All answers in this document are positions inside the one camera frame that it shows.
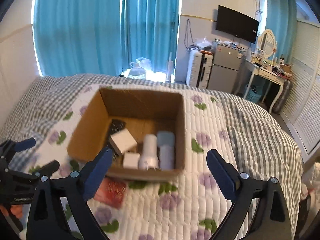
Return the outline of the person's left hand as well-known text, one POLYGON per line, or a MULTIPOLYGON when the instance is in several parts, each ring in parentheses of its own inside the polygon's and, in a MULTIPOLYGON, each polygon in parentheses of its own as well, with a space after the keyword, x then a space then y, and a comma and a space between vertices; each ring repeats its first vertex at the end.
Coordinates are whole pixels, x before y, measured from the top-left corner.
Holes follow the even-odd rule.
POLYGON ((1 204, 0 208, 4 216, 9 216, 12 213, 17 219, 23 217, 23 205, 9 205, 9 207, 5 207, 1 204))

